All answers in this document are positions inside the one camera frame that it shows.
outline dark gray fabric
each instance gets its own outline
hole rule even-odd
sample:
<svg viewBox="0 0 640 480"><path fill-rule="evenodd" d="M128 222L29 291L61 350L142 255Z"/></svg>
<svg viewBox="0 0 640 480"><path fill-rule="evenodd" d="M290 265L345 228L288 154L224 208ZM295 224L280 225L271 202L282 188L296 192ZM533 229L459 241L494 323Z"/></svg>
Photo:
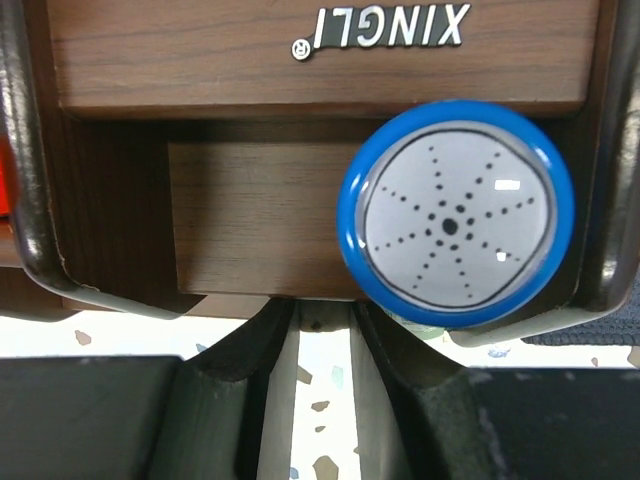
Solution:
<svg viewBox="0 0 640 480"><path fill-rule="evenodd" d="M629 303L617 312L556 332L524 338L534 345L632 345L640 346L640 279L636 278Z"/></svg>

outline xingli logo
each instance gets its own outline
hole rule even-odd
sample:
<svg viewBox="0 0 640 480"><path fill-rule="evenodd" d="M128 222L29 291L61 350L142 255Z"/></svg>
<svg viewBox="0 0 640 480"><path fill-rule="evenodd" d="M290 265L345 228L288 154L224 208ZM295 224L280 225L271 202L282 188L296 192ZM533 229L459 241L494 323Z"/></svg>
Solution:
<svg viewBox="0 0 640 480"><path fill-rule="evenodd" d="M325 48L459 46L470 9L469 3L321 8L315 33L293 42L291 54L304 61Z"/></svg>

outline blue ring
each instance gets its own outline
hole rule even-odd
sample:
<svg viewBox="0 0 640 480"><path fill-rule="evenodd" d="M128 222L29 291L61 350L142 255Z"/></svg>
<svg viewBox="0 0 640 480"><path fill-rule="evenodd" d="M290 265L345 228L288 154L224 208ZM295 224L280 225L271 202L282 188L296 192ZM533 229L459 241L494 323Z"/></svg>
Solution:
<svg viewBox="0 0 640 480"><path fill-rule="evenodd" d="M556 235L538 272L509 297L470 312L426 310L403 300L377 277L358 246L356 204L369 171L397 141L414 131L449 121L481 122L501 128L523 141L546 168L557 199ZM378 305L424 325L464 328L480 325L513 312L531 300L551 280L569 247L573 232L574 196L571 177L562 156L547 136L521 115L498 105L452 100L422 105L397 116L374 133L357 153L340 191L337 231L342 256L362 290Z"/></svg>

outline blue round lid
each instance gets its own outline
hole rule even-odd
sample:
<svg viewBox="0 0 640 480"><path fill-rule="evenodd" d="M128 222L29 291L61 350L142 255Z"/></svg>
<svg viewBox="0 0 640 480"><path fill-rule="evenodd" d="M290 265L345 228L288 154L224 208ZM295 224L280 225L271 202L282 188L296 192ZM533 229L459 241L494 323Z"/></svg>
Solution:
<svg viewBox="0 0 640 480"><path fill-rule="evenodd" d="M373 301L449 328L529 301L569 245L574 197L546 135L497 105L414 108L360 149L338 202L343 257Z"/></svg>

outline black dot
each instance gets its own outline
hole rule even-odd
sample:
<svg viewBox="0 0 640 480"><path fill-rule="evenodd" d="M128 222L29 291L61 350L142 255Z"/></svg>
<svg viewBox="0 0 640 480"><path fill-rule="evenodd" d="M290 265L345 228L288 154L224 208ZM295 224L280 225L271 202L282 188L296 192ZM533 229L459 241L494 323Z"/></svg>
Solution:
<svg viewBox="0 0 640 480"><path fill-rule="evenodd" d="M455 235L458 231L458 223L451 218L447 218L442 222L442 229L447 235Z"/></svg>

